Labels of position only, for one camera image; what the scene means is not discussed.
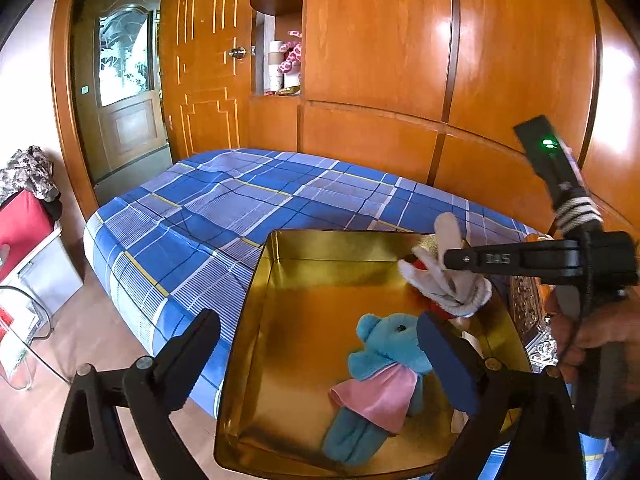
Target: gold tray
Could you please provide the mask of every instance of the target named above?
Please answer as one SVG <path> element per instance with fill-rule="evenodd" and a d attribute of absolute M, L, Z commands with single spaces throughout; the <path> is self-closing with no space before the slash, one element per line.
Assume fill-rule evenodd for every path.
<path fill-rule="evenodd" d="M 222 467 L 262 478 L 405 479 L 433 472 L 457 435 L 435 374 L 424 378 L 425 410 L 407 418 L 364 466 L 325 457 L 324 435 L 337 408 L 329 389 L 349 379 L 347 356 L 362 348 L 366 313 L 418 316 L 424 298 L 396 261 L 433 235 L 404 232 L 280 230 L 262 250 L 249 286 L 222 390 L 214 456 Z M 530 371 L 507 309 L 494 294 L 469 329 L 485 357 Z M 503 439 L 517 417 L 505 419 Z"/>

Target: brown floor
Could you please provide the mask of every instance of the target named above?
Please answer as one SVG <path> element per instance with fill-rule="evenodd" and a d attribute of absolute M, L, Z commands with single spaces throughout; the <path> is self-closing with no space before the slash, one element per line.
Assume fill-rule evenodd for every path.
<path fill-rule="evenodd" d="M 145 349 L 129 331 L 94 272 L 86 266 L 84 286 L 56 313 L 54 333 L 34 349 L 63 375 L 82 363 L 98 370 L 128 367 Z M 51 453 L 68 387 L 43 366 L 35 368 L 31 390 L 15 392 L 0 381 L 0 426 L 39 480 L 49 479 Z M 129 410 L 118 409 L 142 478 L 157 479 Z M 188 400 L 171 420 L 187 448 L 211 479 L 249 478 L 220 468 L 213 460 L 215 420 Z"/>

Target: screw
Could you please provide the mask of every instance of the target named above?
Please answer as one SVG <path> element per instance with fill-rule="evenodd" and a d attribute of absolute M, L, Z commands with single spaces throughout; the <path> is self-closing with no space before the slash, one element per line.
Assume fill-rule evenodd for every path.
<path fill-rule="evenodd" d="M 554 377 L 554 378 L 560 377 L 560 370 L 558 370 L 558 368 L 555 366 L 548 366 L 545 368 L 545 371 L 549 377 Z"/>
<path fill-rule="evenodd" d="M 484 366 L 489 368 L 489 370 L 497 372 L 498 370 L 500 370 L 500 368 L 502 368 L 502 363 L 495 357 L 489 357 L 488 359 L 484 360 Z"/>
<path fill-rule="evenodd" d="M 91 371 L 91 365 L 89 363 L 84 363 L 83 365 L 80 365 L 78 367 L 78 370 L 76 370 L 76 373 L 79 376 L 83 377 L 87 375 L 90 371 Z"/>
<path fill-rule="evenodd" d="M 136 368 L 138 370 L 146 370 L 147 368 L 151 368 L 153 363 L 154 360 L 148 355 L 145 355 L 136 361 Z"/>

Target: teddy bear ear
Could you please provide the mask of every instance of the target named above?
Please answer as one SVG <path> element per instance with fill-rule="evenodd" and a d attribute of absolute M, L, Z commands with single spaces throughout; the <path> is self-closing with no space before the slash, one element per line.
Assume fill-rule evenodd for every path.
<path fill-rule="evenodd" d="M 373 314 L 365 314 L 360 318 L 358 326 L 356 327 L 356 334 L 363 343 L 367 342 L 367 339 L 369 338 L 369 335 L 371 335 L 372 330 L 380 322 L 381 319 L 381 317 L 374 316 Z"/>

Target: pink dress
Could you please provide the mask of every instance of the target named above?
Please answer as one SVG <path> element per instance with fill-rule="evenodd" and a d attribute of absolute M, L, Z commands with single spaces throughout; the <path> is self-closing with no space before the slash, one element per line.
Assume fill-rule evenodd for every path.
<path fill-rule="evenodd" d="M 349 379 L 331 388 L 329 396 L 368 421 L 398 434 L 409 410 L 418 374 L 400 363 L 382 368 L 369 379 Z"/>

